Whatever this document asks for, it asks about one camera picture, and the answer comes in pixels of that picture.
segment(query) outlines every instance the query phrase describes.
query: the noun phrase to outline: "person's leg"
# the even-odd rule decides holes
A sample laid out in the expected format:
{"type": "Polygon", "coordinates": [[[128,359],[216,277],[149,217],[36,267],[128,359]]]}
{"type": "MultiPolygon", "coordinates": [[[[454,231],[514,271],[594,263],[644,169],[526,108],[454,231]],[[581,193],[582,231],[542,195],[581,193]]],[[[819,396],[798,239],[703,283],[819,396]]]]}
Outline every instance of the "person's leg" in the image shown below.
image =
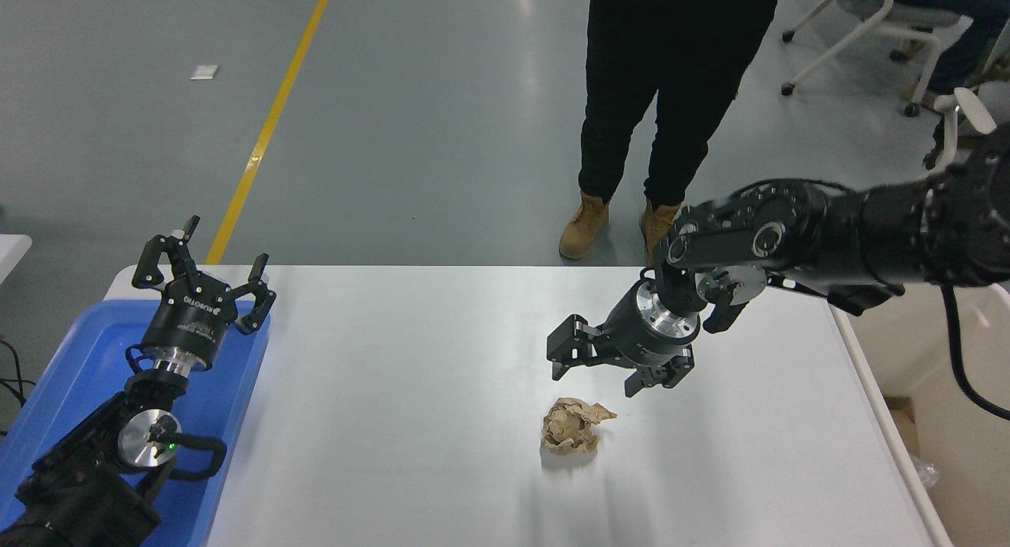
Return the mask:
{"type": "Polygon", "coordinates": [[[658,87],[648,51],[655,0],[591,0],[586,57],[586,120],[579,187],[603,198],[617,189],[628,144],[658,87]]]}
{"type": "Polygon", "coordinates": [[[988,43],[999,35],[1010,18],[1010,0],[897,0],[899,2],[942,8],[972,18],[972,25],[950,47],[940,54],[929,91],[948,94],[964,86],[985,53],[988,43]]]}
{"type": "Polygon", "coordinates": [[[667,32],[646,208],[639,221],[648,263],[708,153],[708,139],[736,97],[778,1],[680,0],[686,20],[672,23],[667,32]]]}

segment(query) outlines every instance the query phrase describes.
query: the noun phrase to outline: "black pants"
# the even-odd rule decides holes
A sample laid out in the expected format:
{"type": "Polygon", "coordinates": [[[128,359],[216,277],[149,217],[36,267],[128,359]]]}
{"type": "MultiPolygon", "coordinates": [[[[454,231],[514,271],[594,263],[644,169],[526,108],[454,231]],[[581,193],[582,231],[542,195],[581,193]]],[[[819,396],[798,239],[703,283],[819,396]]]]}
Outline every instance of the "black pants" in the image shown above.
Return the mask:
{"type": "Polygon", "coordinates": [[[777,2],[591,0],[582,191],[610,201],[631,132],[659,94],[645,197],[684,201],[777,2]]]}

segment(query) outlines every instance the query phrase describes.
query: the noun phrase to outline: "blue plastic tray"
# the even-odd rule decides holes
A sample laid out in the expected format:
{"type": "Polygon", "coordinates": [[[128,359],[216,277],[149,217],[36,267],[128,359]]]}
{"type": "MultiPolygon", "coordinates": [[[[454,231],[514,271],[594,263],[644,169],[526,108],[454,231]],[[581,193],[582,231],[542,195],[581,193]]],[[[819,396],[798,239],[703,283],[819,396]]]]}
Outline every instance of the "blue plastic tray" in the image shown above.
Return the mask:
{"type": "MultiPolygon", "coordinates": [[[[140,342],[157,307],[157,300],[107,300],[74,321],[10,435],[0,444],[0,530],[24,513],[14,491],[28,476],[31,463],[123,389],[132,375],[123,352],[126,346],[140,342]]],[[[239,313],[247,313],[250,307],[251,303],[238,302],[239,313]]],[[[194,371],[188,393],[176,400],[172,413],[183,431],[224,440],[228,454],[221,470],[209,480],[170,480],[165,484],[155,501],[163,522],[143,543],[145,547],[200,547],[205,543],[267,350],[269,328],[269,318],[252,335],[238,334],[232,325],[214,366],[209,371],[194,371]]],[[[209,454],[183,450],[179,467],[201,469],[208,460],[209,454]]],[[[129,481],[139,477],[132,476],[129,481]]]]}

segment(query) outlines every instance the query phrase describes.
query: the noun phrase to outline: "crumpled paper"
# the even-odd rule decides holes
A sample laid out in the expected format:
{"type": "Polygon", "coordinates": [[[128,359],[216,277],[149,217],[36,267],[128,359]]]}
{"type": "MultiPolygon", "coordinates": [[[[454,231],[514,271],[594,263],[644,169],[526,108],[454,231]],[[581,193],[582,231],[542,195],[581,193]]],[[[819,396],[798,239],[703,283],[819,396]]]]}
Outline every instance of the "crumpled paper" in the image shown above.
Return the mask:
{"type": "Polygon", "coordinates": [[[590,406],[574,397],[561,397],[543,418],[543,446],[553,454],[593,452],[600,443],[593,425],[616,417],[601,404],[590,406]]]}

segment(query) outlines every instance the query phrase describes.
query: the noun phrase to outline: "yellow floor line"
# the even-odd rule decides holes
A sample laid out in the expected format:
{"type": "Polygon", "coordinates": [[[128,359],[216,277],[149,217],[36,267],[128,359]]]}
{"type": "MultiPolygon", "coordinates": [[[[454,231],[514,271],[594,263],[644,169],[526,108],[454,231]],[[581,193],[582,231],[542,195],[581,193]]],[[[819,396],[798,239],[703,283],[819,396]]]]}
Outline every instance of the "yellow floor line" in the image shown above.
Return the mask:
{"type": "Polygon", "coordinates": [[[284,105],[288,101],[288,95],[291,94],[291,87],[295,85],[295,79],[298,78],[298,70],[301,69],[302,62],[305,60],[305,53],[308,52],[309,46],[312,44],[312,37],[319,26],[319,21],[322,19],[322,13],[326,10],[326,3],[328,1],[318,0],[316,2],[315,10],[312,11],[312,17],[309,18],[309,23],[305,26],[305,33],[302,34],[302,39],[298,42],[298,49],[295,50],[295,57],[291,59],[291,65],[288,66],[288,73],[284,76],[281,88],[277,90],[277,97],[274,98],[274,104],[271,105],[270,113],[267,115],[267,122],[264,122],[263,130],[260,131],[260,138],[257,140],[256,146],[252,147],[252,154],[249,156],[249,161],[245,165],[245,172],[242,173],[241,180],[238,181],[235,194],[231,196],[231,203],[228,205],[227,212],[224,213],[224,220],[221,221],[221,226],[217,229],[214,242],[210,245],[210,252],[206,260],[207,265],[217,265],[217,263],[220,263],[221,256],[224,255],[224,249],[228,247],[228,241],[231,240],[231,233],[235,230],[238,215],[242,212],[242,206],[245,205],[245,198],[247,198],[249,189],[252,187],[252,181],[256,181],[257,172],[260,170],[260,162],[263,161],[264,154],[267,154],[267,146],[270,145],[270,138],[274,136],[274,129],[277,127],[278,119],[281,119],[281,113],[284,112],[284,105]]]}

